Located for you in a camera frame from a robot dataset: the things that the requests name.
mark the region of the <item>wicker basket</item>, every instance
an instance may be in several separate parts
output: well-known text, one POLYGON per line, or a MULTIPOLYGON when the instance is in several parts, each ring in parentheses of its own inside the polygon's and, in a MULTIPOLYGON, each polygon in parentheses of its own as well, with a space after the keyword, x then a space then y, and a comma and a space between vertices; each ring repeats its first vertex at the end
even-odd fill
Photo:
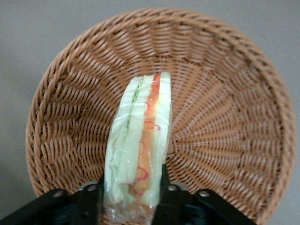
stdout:
POLYGON ((181 9, 118 15, 58 54, 34 95, 26 130, 36 195, 53 188, 73 193, 98 180, 125 87, 135 75, 160 71, 172 76, 171 180, 190 192, 210 188, 266 224, 294 163, 288 92, 246 36, 181 9))

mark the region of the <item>wrapped sandwich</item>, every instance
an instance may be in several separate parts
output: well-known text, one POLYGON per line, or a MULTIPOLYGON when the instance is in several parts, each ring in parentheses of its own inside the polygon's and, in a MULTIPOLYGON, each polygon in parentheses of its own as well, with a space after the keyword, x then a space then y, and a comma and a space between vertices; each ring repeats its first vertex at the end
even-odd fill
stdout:
POLYGON ((170 74, 134 77, 107 143, 104 204, 112 222, 151 222, 159 202, 171 121, 170 74))

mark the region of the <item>wicker weave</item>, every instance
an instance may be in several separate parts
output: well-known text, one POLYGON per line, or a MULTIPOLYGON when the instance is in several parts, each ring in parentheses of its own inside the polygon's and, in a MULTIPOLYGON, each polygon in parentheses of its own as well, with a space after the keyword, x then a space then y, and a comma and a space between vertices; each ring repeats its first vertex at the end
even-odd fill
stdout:
POLYGON ((110 125, 135 75, 170 71, 171 180, 211 188, 266 224, 295 155, 291 101, 268 58, 207 15, 143 9, 99 23, 49 66, 30 109, 26 153, 36 195, 74 193, 103 174, 110 125))

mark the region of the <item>basket rim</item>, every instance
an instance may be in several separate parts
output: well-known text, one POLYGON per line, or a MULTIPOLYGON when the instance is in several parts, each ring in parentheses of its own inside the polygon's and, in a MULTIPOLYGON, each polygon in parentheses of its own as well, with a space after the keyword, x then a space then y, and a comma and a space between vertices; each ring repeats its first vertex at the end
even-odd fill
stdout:
POLYGON ((94 40, 93 37, 100 36, 103 38, 105 35, 109 35, 110 33, 120 29, 120 22, 122 22, 122 26, 124 26, 124 22, 129 26, 132 23, 132 18, 143 18, 145 21, 147 21, 147 16, 149 15, 157 15, 156 19, 151 21, 152 23, 159 21, 161 17, 167 15, 169 16, 170 21, 182 21, 182 23, 188 22, 188 24, 196 27, 200 22, 206 24, 204 28, 207 29, 207 31, 215 33, 217 38, 224 38, 236 48, 236 51, 241 51, 243 54, 245 54, 245 56, 251 61, 251 64, 265 75, 264 78, 273 88, 273 94, 278 105, 280 106, 278 110, 283 121, 282 125, 286 131, 284 132, 283 137, 284 150, 282 154, 282 165, 286 166, 281 167, 280 174, 277 176, 282 178, 277 180, 277 185, 280 188, 275 188, 270 202, 265 207, 262 214, 258 217, 258 223, 266 223, 280 203, 280 201, 277 201, 277 199, 282 200, 283 195, 287 191, 287 186, 290 182, 291 174, 295 164, 296 129, 294 112, 289 92, 284 86, 279 73, 272 65, 270 59, 246 35, 231 25, 210 15, 172 7, 143 8, 124 12, 105 19, 73 39, 60 53, 58 53, 58 55, 49 65, 34 94, 26 127, 27 168, 30 174, 30 181, 33 185, 36 195, 40 195, 41 191, 38 190, 34 185, 37 183, 37 180, 35 175, 30 172, 30 161, 32 159, 30 159, 28 151, 29 148, 31 148, 31 146, 37 141, 34 133, 31 133, 31 130, 34 130, 36 127, 36 124, 34 126, 34 123, 42 123, 41 112, 43 112, 45 109, 45 102, 50 99, 50 96, 48 96, 47 92, 44 92, 44 90, 54 90, 55 84, 61 75, 60 71, 63 71, 66 68, 66 62, 72 61, 78 56, 79 46, 88 48, 88 46, 94 40))

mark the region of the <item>white background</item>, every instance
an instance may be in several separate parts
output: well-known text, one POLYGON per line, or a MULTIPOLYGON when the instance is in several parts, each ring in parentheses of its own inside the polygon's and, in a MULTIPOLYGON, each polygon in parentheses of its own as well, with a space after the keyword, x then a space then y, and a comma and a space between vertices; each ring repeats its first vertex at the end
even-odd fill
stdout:
MULTIPOLYGON (((1 0, 0 218, 33 200, 25 159, 25 127, 33 94, 48 65, 76 36, 116 14, 146 7, 187 8, 236 27, 271 59, 300 118, 299 0, 1 0)), ((300 223, 300 160, 268 224, 300 223)))

